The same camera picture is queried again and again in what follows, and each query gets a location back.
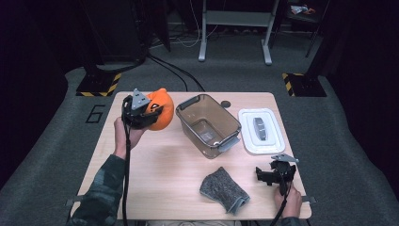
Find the white metal stand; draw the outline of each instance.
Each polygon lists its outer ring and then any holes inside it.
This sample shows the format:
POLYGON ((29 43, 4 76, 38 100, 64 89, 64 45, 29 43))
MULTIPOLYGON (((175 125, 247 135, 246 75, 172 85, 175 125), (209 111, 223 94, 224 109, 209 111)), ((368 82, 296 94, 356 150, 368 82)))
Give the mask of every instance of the white metal stand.
POLYGON ((272 64, 272 58, 268 47, 270 34, 272 32, 273 23, 276 17, 277 6, 279 0, 274 1, 271 12, 238 12, 238 11, 213 11, 206 10, 206 0, 203 0, 202 7, 202 41, 199 49, 199 61, 205 61, 206 54, 206 25, 242 25, 242 26, 261 26, 267 27, 264 40, 261 40, 263 48, 264 62, 266 65, 272 64))

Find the folded gray towel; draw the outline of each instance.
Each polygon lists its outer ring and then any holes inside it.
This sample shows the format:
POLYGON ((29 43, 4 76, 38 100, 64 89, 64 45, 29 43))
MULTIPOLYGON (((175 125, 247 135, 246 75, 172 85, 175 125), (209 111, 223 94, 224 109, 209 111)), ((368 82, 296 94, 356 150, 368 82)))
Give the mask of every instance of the folded gray towel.
POLYGON ((238 208, 249 202, 249 195, 221 167, 205 177, 199 192, 219 202, 227 213, 237 214, 238 208))

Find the human hand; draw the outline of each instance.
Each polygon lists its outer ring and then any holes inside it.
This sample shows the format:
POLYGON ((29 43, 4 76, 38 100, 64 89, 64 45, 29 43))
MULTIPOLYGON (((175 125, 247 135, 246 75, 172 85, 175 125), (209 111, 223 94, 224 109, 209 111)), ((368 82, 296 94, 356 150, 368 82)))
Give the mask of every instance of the human hand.
MULTIPOLYGON (((125 159, 126 158, 126 134, 123 121, 121 117, 118 117, 114 121, 115 128, 115 151, 114 155, 125 159)), ((143 129, 130 129, 130 147, 131 150, 137 145, 141 136, 146 132, 148 128, 143 129)))
MULTIPOLYGON (((279 209, 281 207, 282 202, 284 201, 284 196, 281 196, 279 193, 279 187, 275 190, 275 204, 279 209)), ((283 218, 295 217, 299 218, 300 208, 302 206, 302 195, 296 190, 294 184, 291 184, 290 193, 287 197, 287 203, 285 205, 284 210, 282 211, 281 216, 283 218)))

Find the orange pumpkin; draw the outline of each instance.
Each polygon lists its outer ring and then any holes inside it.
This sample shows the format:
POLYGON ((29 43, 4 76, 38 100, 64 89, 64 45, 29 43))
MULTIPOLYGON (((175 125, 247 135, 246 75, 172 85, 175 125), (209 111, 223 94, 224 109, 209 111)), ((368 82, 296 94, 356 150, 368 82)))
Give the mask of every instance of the orange pumpkin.
POLYGON ((158 116, 158 120, 156 123, 152 124, 149 129, 153 131, 165 129, 173 119, 173 100, 164 88, 160 88, 159 90, 148 94, 147 97, 151 101, 147 106, 146 113, 152 113, 159 107, 163 107, 162 113, 158 116))

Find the wooden tabletop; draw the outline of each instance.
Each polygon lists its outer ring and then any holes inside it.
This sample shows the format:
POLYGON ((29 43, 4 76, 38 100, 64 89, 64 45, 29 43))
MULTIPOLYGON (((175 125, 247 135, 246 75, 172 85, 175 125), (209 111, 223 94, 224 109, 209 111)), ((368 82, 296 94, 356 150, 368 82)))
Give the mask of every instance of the wooden tabletop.
MULTIPOLYGON (((97 170, 114 151, 115 118, 121 114, 123 99, 132 92, 119 92, 115 96, 104 124, 88 171, 78 195, 83 195, 93 181, 97 170)), ((175 107, 199 92, 169 92, 175 107)), ((284 153, 294 156, 288 141, 276 100, 267 92, 206 92, 219 103, 231 102, 227 108, 238 119, 242 108, 269 108, 279 123, 285 141, 284 153)), ((277 214, 273 194, 278 185, 268 186, 257 180, 255 168, 271 171, 271 155, 249 154, 241 140, 215 159, 206 158, 184 134, 180 119, 174 115, 170 125, 161 131, 147 131, 132 150, 130 186, 127 199, 127 218, 142 220, 239 220, 272 219, 277 214), (250 201, 240 207, 236 216, 226 214, 223 206, 200 194, 203 179, 223 167, 242 187, 250 201)), ((294 178, 295 187, 306 195, 299 171, 294 178)), ((72 213, 78 207, 77 202, 72 213)), ((119 218, 122 218, 121 206, 119 218)), ((304 202, 300 218, 309 218, 311 208, 304 202)))

